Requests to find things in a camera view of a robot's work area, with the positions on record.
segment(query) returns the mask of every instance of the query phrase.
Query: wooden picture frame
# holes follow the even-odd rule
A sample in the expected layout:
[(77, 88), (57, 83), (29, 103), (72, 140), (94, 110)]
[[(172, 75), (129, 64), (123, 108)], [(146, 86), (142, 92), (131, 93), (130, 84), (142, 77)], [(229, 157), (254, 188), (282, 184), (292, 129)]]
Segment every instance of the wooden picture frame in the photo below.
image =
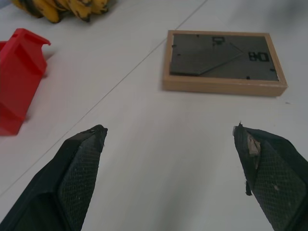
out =
[[(231, 79), (216, 77), (192, 77), (176, 76), (170, 74), (170, 62), (172, 58), (172, 45), (175, 34), (218, 35), (218, 36), (261, 36), (266, 39), (270, 55), (272, 57), (278, 81)], [(211, 92), (243, 95), (280, 96), (288, 85), (284, 77), (273, 42), (268, 33), (244, 33), (244, 32), (213, 32), (213, 31), (179, 31), (170, 30), (167, 37), (167, 49), (165, 54), (163, 89), (189, 92)]]

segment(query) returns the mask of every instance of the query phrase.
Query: white table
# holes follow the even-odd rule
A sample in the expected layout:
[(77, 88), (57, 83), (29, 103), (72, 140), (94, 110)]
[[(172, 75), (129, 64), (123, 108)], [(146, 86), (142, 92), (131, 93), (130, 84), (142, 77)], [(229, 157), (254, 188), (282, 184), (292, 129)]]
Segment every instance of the white table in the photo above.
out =
[[(3, 29), (26, 26), (55, 44), (29, 121), (0, 140), (0, 218), (65, 139), (102, 124), (109, 131), (83, 230), (272, 230), (245, 195), (232, 128), (242, 121), (283, 136), (308, 159), (308, 6), (298, 1), (291, 20), (288, 2), (209, 0), (194, 12), (201, 0), (128, 0), (90, 26), (0, 11), (0, 40)], [(279, 98), (162, 91), (163, 41), (175, 28), (270, 32), (288, 90)]]

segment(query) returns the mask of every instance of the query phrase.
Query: white tabletop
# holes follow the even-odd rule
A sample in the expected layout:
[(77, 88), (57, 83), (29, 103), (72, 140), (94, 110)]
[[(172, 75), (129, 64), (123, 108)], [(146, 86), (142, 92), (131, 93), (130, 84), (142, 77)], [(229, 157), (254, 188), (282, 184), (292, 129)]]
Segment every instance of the white tabletop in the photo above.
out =
[[(0, 218), (65, 139), (102, 124), (83, 230), (272, 230), (245, 195), (232, 128), (242, 121), (283, 136), (308, 159), (308, 5), (292, 2), (128, 0), (90, 26), (0, 11), (0, 40), (25, 27), (50, 39), (54, 54), (29, 120), (0, 140)], [(279, 98), (162, 91), (164, 39), (175, 28), (270, 32), (289, 88)]]

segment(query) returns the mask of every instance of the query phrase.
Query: red plastic object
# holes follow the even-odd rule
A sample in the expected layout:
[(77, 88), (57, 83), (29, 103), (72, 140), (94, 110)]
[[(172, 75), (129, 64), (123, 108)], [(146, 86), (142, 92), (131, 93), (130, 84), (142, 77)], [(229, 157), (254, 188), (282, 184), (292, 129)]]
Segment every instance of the red plastic object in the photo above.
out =
[(50, 42), (17, 29), (0, 42), (0, 135), (16, 135), (46, 70), (42, 46)]

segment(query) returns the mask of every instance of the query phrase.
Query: banana bunch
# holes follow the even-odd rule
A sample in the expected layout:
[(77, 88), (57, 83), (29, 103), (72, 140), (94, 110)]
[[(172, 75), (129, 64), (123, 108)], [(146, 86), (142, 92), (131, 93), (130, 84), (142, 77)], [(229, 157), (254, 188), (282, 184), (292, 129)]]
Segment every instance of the banana bunch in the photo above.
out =
[(72, 12), (85, 22), (90, 16), (108, 12), (109, 0), (11, 0), (18, 8), (28, 14), (41, 18), (46, 17), (52, 23), (61, 21), (65, 12)]

